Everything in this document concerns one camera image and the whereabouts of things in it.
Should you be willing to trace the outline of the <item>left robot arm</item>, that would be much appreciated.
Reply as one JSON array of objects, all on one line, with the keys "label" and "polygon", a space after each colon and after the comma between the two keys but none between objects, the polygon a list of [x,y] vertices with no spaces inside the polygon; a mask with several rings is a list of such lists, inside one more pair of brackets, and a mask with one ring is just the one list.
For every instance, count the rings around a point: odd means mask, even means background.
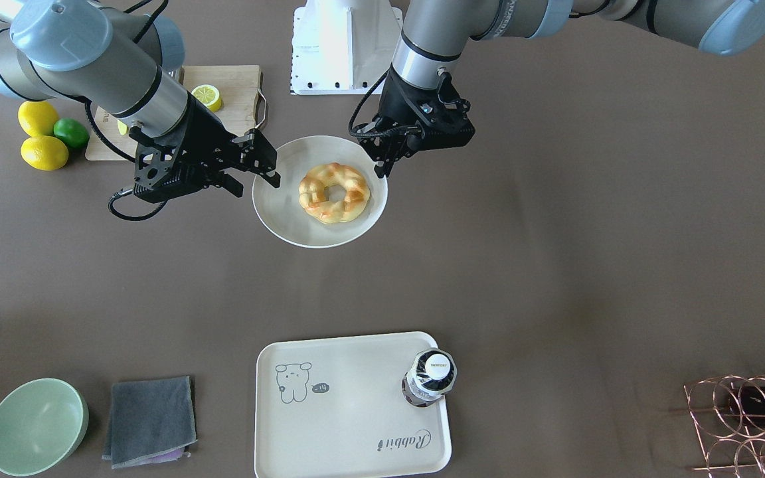
[{"label": "left robot arm", "polygon": [[765,1],[413,1],[376,82],[379,111],[370,122],[350,122],[349,133],[380,178],[403,157],[465,146],[475,129],[452,74],[468,40],[548,37],[592,15],[719,56],[765,35]]}]

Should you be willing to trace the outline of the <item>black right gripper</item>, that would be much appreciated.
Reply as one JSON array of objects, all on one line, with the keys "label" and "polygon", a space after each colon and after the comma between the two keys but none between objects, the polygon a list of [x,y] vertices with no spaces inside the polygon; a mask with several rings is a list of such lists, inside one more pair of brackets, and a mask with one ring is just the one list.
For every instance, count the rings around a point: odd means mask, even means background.
[{"label": "black right gripper", "polygon": [[137,148],[133,193],[157,204],[216,187],[240,199],[243,184],[225,170],[250,172],[279,188],[277,158],[276,149],[259,128],[242,136],[228,132],[213,112],[191,96],[183,117],[169,133]]}]

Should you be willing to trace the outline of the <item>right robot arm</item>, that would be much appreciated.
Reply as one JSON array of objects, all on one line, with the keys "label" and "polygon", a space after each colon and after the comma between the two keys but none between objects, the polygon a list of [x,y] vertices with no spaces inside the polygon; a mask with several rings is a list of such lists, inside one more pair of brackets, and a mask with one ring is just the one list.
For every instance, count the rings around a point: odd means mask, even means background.
[{"label": "right robot arm", "polygon": [[252,128],[237,136],[170,75],[183,62],[178,27],[95,1],[0,1],[0,93],[91,101],[133,128],[129,193],[162,203],[207,187],[236,197],[234,167],[279,187],[277,153]]}]

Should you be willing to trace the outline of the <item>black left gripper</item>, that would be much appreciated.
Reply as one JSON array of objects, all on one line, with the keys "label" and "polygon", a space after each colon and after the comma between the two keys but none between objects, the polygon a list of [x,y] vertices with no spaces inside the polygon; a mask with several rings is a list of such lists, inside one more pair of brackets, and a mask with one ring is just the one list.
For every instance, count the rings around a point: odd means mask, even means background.
[{"label": "black left gripper", "polygon": [[390,67],[374,85],[384,85],[379,111],[371,122],[356,127],[356,137],[375,162],[379,178],[388,178],[403,157],[425,149],[462,147],[475,134],[468,118],[470,103],[456,91],[452,75],[443,72],[437,80],[435,88],[423,90],[407,84]]}]

